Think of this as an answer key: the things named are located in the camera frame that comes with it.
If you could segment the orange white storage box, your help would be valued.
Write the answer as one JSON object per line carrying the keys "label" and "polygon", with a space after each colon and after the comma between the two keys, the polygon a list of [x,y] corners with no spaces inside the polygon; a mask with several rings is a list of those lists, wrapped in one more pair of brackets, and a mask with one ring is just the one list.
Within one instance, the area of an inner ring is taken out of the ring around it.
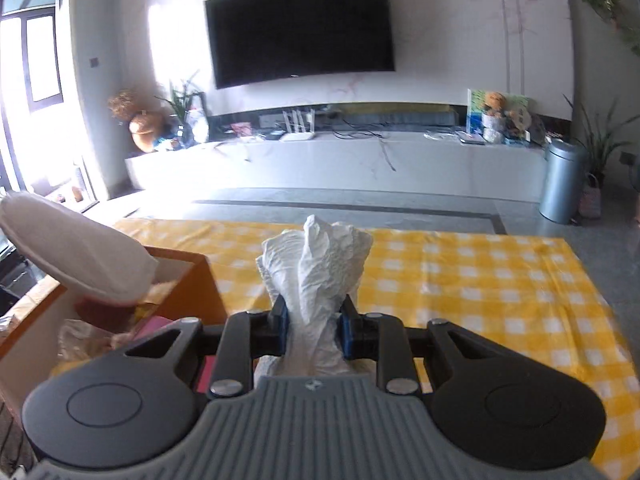
{"label": "orange white storage box", "polygon": [[[152,315],[168,320],[195,316],[205,324],[226,320],[224,303],[205,256],[157,247],[150,247],[148,252],[158,262],[154,282],[172,285],[157,306],[147,304]],[[134,327],[134,308],[99,304],[62,285],[45,296],[1,344],[1,400],[15,417],[21,416],[29,393],[49,377],[58,362],[58,331],[72,318],[119,334]]]}

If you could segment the black wall television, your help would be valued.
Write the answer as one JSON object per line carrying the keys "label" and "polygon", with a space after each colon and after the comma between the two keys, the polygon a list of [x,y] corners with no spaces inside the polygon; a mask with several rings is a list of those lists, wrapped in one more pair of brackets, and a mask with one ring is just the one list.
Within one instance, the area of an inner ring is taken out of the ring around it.
{"label": "black wall television", "polygon": [[215,84],[391,72],[388,0],[207,0]]}

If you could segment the white wifi router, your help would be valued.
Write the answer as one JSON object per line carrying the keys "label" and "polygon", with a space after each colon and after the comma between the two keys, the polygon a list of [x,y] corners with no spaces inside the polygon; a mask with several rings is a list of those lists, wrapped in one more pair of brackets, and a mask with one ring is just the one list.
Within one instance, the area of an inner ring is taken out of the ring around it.
{"label": "white wifi router", "polygon": [[284,135],[282,142],[309,141],[316,136],[316,113],[314,110],[284,110]]}

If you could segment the teddy bear figure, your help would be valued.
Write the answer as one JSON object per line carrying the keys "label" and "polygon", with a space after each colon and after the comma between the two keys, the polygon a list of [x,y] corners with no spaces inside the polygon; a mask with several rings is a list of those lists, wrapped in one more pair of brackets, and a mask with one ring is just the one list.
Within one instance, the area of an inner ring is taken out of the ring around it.
{"label": "teddy bear figure", "polygon": [[499,92],[486,92],[482,114],[483,139],[488,144],[501,144],[506,131],[506,97]]}

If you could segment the brown red sponge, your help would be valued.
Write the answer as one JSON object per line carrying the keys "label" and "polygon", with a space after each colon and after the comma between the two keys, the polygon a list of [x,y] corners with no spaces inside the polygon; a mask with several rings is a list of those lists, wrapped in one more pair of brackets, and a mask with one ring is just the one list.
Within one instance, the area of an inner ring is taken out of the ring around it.
{"label": "brown red sponge", "polygon": [[78,318],[90,325],[110,333],[128,330],[134,318],[135,307],[117,307],[96,300],[82,298],[75,304]]}

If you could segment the pink white crochet toy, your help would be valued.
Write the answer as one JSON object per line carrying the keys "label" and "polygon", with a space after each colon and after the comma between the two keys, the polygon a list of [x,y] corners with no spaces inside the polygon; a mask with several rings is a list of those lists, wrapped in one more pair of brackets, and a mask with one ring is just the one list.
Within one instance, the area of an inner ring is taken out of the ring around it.
{"label": "pink white crochet toy", "polygon": [[[162,316],[152,315],[144,321],[132,337],[133,341],[143,341],[134,352],[134,356],[147,359],[161,359],[166,356],[171,346],[179,336],[178,330],[166,330],[172,320]],[[216,356],[204,356],[198,372],[195,374],[195,391],[206,393],[212,377]]]}

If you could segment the green plant in vase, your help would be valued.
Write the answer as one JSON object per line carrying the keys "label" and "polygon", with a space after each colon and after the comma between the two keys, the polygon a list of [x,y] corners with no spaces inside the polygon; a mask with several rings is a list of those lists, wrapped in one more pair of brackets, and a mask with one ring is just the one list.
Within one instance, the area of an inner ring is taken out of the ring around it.
{"label": "green plant in vase", "polygon": [[180,148],[192,148],[209,138],[209,120],[205,110],[206,95],[192,81],[183,81],[180,87],[170,84],[156,98],[168,107],[172,119],[172,132]]}

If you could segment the white tv console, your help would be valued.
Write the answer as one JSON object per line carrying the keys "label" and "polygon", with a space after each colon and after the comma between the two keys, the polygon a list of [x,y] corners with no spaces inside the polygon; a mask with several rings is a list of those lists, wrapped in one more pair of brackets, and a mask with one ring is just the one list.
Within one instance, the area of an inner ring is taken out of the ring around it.
{"label": "white tv console", "polygon": [[465,145],[393,132],[385,139],[232,140],[127,159],[140,190],[185,188],[205,197],[224,188],[419,193],[539,200],[546,160],[539,148]]}

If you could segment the hanging green vine plant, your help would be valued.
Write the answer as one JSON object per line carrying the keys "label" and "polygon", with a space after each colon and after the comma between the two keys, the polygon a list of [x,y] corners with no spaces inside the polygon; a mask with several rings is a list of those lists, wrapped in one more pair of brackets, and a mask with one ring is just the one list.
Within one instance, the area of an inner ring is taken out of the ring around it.
{"label": "hanging green vine plant", "polygon": [[622,0],[582,0],[607,24],[635,56],[639,56],[639,18],[629,14]]}

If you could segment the grey metal trash can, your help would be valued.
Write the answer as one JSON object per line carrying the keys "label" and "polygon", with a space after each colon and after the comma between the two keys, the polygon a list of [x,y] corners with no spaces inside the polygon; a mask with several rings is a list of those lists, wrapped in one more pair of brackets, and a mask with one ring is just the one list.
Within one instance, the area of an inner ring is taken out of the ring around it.
{"label": "grey metal trash can", "polygon": [[538,210],[559,224],[569,224],[578,211],[588,153],[581,145],[553,139],[546,149],[547,171]]}

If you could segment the white round cloth pad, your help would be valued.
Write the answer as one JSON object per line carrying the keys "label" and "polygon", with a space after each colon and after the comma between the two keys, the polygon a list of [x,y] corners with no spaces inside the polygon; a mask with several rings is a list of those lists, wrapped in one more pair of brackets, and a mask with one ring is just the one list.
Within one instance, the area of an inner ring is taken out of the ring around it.
{"label": "white round cloth pad", "polygon": [[154,282],[158,262],[143,245],[41,196],[6,194],[1,231],[41,270],[93,300],[131,306]]}

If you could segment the acorn shaped jar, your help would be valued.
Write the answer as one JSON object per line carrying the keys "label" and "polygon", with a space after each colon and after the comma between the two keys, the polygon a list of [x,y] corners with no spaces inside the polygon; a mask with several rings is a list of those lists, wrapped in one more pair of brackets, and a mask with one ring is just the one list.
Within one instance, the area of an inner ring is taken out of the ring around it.
{"label": "acorn shaped jar", "polygon": [[153,153],[155,143],[164,131],[164,116],[160,112],[142,110],[131,118],[128,129],[136,147],[143,153]]}

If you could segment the white tissue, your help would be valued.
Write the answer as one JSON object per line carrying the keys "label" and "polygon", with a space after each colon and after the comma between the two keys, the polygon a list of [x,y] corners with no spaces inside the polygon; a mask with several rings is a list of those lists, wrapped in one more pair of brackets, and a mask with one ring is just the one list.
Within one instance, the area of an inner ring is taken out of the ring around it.
{"label": "white tissue", "polygon": [[357,299],[372,244],[368,232],[316,216],[303,229],[262,243],[259,274],[270,299],[284,299],[290,320],[285,355],[260,358],[255,382],[267,376],[375,376],[371,360],[345,360],[336,342],[338,311],[345,299]]}

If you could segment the yellow checkered tablecloth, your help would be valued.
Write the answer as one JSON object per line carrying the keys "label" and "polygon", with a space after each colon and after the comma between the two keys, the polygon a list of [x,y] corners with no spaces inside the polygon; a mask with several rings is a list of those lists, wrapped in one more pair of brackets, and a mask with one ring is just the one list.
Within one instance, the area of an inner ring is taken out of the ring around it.
{"label": "yellow checkered tablecloth", "polygon": [[594,463],[625,479],[639,466],[639,379],[612,309],[556,238],[375,230],[357,295],[362,312],[409,326],[446,318],[562,370],[600,396]]}

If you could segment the floor plant by trash can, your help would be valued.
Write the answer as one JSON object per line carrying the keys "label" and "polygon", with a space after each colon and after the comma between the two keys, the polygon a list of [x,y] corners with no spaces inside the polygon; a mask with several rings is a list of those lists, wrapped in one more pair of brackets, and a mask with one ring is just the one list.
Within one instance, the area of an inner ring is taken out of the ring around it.
{"label": "floor plant by trash can", "polygon": [[616,150],[630,145],[629,141],[620,140],[620,132],[626,127],[638,124],[639,115],[635,114],[616,122],[614,115],[618,99],[613,100],[604,116],[599,112],[590,116],[582,104],[575,105],[567,96],[564,96],[564,100],[573,112],[579,112],[582,135],[576,138],[576,142],[586,150],[588,156],[585,186],[582,189],[578,214],[582,219],[600,219],[606,165]]}

